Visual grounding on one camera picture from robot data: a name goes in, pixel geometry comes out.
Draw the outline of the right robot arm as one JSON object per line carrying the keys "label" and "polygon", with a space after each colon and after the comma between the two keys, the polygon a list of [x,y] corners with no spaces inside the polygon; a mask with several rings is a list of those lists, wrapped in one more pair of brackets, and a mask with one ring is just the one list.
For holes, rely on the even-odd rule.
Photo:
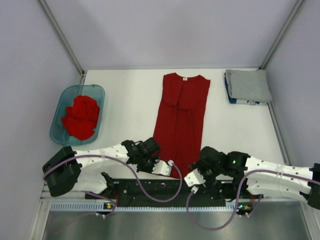
{"label": "right robot arm", "polygon": [[217,200],[278,196],[320,208],[320,165],[297,167],[268,162],[247,153],[219,152],[206,146],[190,165],[184,181],[196,192],[204,188]]}

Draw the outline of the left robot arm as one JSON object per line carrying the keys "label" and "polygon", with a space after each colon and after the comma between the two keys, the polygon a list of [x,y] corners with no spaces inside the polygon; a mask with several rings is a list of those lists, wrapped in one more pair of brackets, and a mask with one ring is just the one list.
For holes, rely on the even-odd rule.
{"label": "left robot arm", "polygon": [[160,147],[152,138],[146,141],[125,140],[120,144],[96,149],[60,149],[43,167],[44,180],[52,197],[70,191],[86,191],[109,198],[114,191],[108,183],[107,166],[125,163],[135,165],[138,172],[165,174],[165,162],[159,158]]}

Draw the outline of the dark red t-shirt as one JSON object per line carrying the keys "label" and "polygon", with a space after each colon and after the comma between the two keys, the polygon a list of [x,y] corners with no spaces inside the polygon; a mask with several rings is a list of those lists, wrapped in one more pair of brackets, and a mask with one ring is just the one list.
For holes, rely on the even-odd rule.
{"label": "dark red t-shirt", "polygon": [[160,146],[160,159],[177,166],[171,178],[185,177],[199,157],[210,83],[201,75],[169,73],[163,77],[153,138]]}

